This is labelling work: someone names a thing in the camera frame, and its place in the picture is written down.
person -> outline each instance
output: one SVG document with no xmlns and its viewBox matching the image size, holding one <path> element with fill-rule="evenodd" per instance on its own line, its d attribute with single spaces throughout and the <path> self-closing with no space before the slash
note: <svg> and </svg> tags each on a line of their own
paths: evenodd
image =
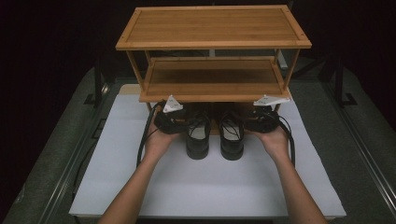
<svg viewBox="0 0 396 224">
<path fill-rule="evenodd" d="M 178 134 L 166 134 L 157 130 L 151 122 L 145 155 L 131 178 L 100 218 L 103 223 L 135 223 L 139 215 L 149 180 L 158 161 L 165 154 Z M 327 223 L 312 196 L 306 189 L 289 157 L 289 141 L 278 127 L 270 133 L 254 133 L 275 162 L 291 223 Z"/>
</svg>

black background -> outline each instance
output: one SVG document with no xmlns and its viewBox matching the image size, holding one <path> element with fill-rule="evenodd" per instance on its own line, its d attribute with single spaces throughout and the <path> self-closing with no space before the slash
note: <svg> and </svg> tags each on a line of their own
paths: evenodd
<svg viewBox="0 0 396 224">
<path fill-rule="evenodd" d="M 212 2 L 286 1 L 0 0 L 1 220 L 83 76 L 98 57 L 123 60 L 114 47 L 134 8 Z M 302 55 L 339 53 L 395 129 L 394 1 L 295 0 L 292 12 L 313 43 Z M 107 63 L 107 68 L 117 66 Z"/>
</svg>

white table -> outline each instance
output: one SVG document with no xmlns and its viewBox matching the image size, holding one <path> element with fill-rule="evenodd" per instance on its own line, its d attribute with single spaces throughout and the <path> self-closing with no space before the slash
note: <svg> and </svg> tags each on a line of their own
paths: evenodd
<svg viewBox="0 0 396 224">
<path fill-rule="evenodd" d="M 283 104 L 279 114 L 292 128 L 296 169 L 319 208 L 327 218 L 345 216 L 296 104 Z M 99 217 L 105 212 L 134 171 L 148 115 L 137 94 L 117 96 L 71 206 L 71 215 Z M 140 216 L 286 217 L 273 161 L 256 137 L 245 137 L 245 152 L 238 161 L 222 158 L 217 135 L 210 136 L 209 154 L 200 161 L 187 156 L 185 140 L 178 138 L 154 171 Z"/>
</svg>

person's right hand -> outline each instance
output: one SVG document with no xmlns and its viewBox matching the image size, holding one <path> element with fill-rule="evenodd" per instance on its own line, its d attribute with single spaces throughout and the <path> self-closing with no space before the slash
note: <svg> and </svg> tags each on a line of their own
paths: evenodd
<svg viewBox="0 0 396 224">
<path fill-rule="evenodd" d="M 281 127 L 277 127 L 270 133 L 249 133 L 253 133 L 262 141 L 265 150 L 275 162 L 290 160 L 289 140 Z"/>
</svg>

white tag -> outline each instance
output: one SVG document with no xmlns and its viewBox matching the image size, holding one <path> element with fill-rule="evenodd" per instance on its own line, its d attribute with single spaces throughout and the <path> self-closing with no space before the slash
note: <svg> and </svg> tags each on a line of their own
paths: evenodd
<svg viewBox="0 0 396 224">
<path fill-rule="evenodd" d="M 179 104 L 178 101 L 173 97 L 173 95 L 170 95 L 168 97 L 168 100 L 166 101 L 165 107 L 163 108 L 163 113 L 166 114 L 181 109 L 183 109 L 183 105 Z"/>
<path fill-rule="evenodd" d="M 282 104 L 289 102 L 290 98 L 286 97 L 275 97 L 275 96 L 267 96 L 264 95 L 260 100 L 255 101 L 253 105 L 277 105 L 277 104 Z"/>
</svg>

